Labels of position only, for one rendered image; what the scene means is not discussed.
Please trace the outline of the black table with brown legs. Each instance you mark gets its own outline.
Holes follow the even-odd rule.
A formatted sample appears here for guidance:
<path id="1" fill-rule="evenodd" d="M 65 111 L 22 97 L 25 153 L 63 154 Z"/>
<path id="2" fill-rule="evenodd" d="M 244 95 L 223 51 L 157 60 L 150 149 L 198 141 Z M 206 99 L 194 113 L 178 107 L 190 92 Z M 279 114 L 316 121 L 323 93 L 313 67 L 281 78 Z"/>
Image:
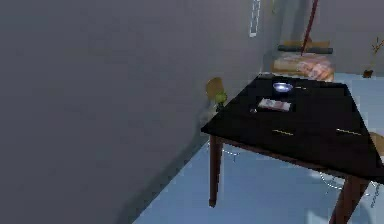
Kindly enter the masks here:
<path id="1" fill-rule="evenodd" d="M 277 82 L 293 89 L 276 92 Z M 288 102 L 290 109 L 260 108 L 263 98 Z M 384 185 L 384 164 L 343 83 L 259 75 L 201 131 L 210 142 L 211 207 L 217 201 L 225 144 L 342 178 L 329 224 L 347 224 L 371 181 Z"/>

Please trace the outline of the white framed wall picture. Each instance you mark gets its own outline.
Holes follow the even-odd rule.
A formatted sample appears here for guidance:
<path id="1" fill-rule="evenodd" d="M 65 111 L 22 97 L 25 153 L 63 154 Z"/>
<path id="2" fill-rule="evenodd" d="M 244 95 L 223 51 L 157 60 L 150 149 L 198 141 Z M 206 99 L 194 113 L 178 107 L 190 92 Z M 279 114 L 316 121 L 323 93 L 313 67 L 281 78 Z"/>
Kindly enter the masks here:
<path id="1" fill-rule="evenodd" d="M 250 20 L 249 36 L 256 37 L 258 34 L 259 18 L 260 18 L 261 0 L 252 1 L 252 12 Z"/>

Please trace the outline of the house plant in brown pot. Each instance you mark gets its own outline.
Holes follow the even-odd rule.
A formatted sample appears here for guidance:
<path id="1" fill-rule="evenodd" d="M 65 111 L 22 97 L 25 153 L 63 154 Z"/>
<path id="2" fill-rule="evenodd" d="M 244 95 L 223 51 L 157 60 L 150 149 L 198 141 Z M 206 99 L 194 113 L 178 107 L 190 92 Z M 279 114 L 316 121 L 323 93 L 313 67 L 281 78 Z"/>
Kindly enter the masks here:
<path id="1" fill-rule="evenodd" d="M 376 37 L 375 42 L 371 45 L 371 52 L 368 59 L 368 64 L 366 65 L 363 77 L 364 78 L 371 78 L 372 74 L 374 73 L 374 67 L 377 60 L 377 55 L 380 49 L 384 46 L 384 39 L 380 39 L 379 37 Z"/>

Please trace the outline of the red floor lamp pole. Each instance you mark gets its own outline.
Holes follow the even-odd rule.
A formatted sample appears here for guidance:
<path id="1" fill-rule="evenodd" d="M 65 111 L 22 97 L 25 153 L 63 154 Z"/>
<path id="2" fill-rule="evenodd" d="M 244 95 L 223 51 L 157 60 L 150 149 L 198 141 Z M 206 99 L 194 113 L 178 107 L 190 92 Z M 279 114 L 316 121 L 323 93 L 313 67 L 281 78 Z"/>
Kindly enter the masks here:
<path id="1" fill-rule="evenodd" d="M 302 44 L 302 47 L 301 47 L 301 55 L 303 55 L 303 53 L 306 50 L 307 44 L 310 42 L 309 41 L 309 39 L 310 39 L 310 32 L 312 30 L 314 18 L 315 18 L 315 15 L 316 15 L 318 1 L 319 0 L 313 0 L 313 3 L 312 3 L 310 18 L 309 18 L 309 21 L 308 21 L 308 25 L 307 25 L 307 28 L 306 28 L 306 31 L 305 31 L 305 35 L 304 35 L 303 44 Z"/>

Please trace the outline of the tan bed with patterned blanket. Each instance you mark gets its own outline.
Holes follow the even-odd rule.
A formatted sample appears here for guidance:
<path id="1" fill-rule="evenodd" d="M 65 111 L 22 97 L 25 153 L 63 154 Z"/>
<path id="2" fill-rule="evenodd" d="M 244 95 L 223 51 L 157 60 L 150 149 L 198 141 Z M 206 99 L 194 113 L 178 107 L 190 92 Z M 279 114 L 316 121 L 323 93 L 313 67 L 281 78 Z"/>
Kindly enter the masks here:
<path id="1" fill-rule="evenodd" d="M 330 42 L 308 41 L 304 52 L 301 52 L 302 45 L 302 41 L 284 41 L 280 44 L 278 46 L 279 54 L 271 65 L 272 71 L 332 82 L 334 80 L 334 68 L 327 57 L 327 54 L 333 53 Z"/>

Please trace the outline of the silver bowl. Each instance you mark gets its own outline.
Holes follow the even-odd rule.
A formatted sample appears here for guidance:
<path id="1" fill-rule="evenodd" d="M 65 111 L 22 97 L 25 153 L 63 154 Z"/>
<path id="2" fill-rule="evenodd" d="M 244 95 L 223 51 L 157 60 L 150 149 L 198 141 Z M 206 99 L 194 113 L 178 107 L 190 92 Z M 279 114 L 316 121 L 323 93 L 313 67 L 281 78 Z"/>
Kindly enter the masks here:
<path id="1" fill-rule="evenodd" d="M 293 89 L 293 86 L 289 83 L 277 82 L 273 84 L 273 88 L 275 89 L 276 92 L 287 93 Z"/>

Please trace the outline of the tan wooden chair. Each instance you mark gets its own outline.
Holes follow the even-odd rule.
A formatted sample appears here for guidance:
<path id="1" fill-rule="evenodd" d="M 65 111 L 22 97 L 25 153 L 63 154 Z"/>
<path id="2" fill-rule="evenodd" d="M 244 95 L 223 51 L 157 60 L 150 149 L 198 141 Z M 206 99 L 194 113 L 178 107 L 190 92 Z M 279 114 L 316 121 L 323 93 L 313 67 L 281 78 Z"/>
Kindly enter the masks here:
<path id="1" fill-rule="evenodd" d="M 370 137 L 375 145 L 376 151 L 378 152 L 381 162 L 384 164 L 384 136 L 371 132 Z M 341 190 L 341 187 L 335 185 L 335 177 L 332 177 L 330 180 L 325 179 L 324 173 L 319 173 L 321 180 L 331 189 Z M 374 187 L 374 194 L 372 195 L 372 201 L 370 204 L 371 208 L 374 208 L 378 196 L 380 195 L 381 184 L 378 182 L 371 181 L 370 184 Z"/>
<path id="2" fill-rule="evenodd" d="M 215 96 L 221 92 L 226 93 L 222 79 L 220 77 L 214 77 L 207 82 L 206 95 L 209 101 L 207 120 L 211 120 L 220 110 L 224 108 L 226 101 L 228 100 L 228 96 L 224 103 L 217 103 L 215 101 Z"/>

